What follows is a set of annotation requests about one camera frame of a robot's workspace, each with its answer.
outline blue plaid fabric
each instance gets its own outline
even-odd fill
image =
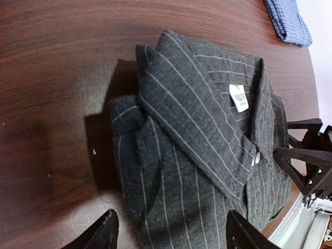
[[[309,30],[299,14],[296,0],[264,0],[278,37],[304,47],[312,44]]]

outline brown wooden surface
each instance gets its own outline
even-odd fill
[[[134,45],[163,29],[263,57],[289,120],[318,116],[308,49],[276,38],[262,0],[2,0],[0,248],[61,248],[108,208],[119,248],[139,247],[107,102],[137,92]]]

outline gray pinstripe shirt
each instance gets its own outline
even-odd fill
[[[226,248],[236,209],[258,230],[286,203],[273,160],[288,146],[285,109],[264,61],[165,31],[137,46],[139,96],[111,102],[123,195],[145,248]],[[229,84],[244,85],[238,113]],[[257,153],[261,159],[253,163]]]

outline black triangular bracket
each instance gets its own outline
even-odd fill
[[[324,133],[319,118],[288,122],[288,129],[308,129],[302,141],[289,136],[293,148],[277,148],[274,159],[292,178],[304,196],[332,198],[332,127]],[[291,159],[306,162],[307,175],[302,176],[291,164]]]
[[[280,249],[268,241],[236,210],[228,212],[226,239],[227,249]]]
[[[119,219],[114,210],[108,210],[77,239],[62,249],[116,249]]]

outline white floor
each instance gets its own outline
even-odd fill
[[[309,51],[324,131],[332,125],[332,0],[297,0],[297,5],[313,39]]]
[[[300,223],[293,232],[291,239],[282,247],[283,249],[302,249],[305,244],[307,234],[314,220],[314,209],[302,210]]]

